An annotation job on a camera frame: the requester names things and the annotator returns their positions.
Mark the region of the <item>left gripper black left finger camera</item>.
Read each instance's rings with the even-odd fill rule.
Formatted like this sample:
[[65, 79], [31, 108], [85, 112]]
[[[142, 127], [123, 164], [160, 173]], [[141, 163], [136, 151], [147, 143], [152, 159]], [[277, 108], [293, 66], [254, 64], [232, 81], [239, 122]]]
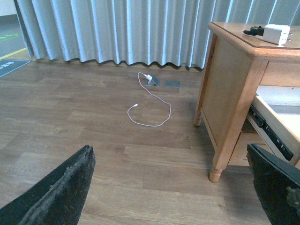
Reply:
[[2, 225], [76, 225], [95, 167], [85, 145], [29, 190], [0, 210]]

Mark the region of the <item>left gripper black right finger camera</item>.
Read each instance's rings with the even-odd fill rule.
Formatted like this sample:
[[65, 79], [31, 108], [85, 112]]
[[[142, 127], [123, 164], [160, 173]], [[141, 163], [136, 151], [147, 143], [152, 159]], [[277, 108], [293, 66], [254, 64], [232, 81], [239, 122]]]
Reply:
[[273, 225], [300, 223], [300, 170], [257, 144], [247, 145], [254, 187]]

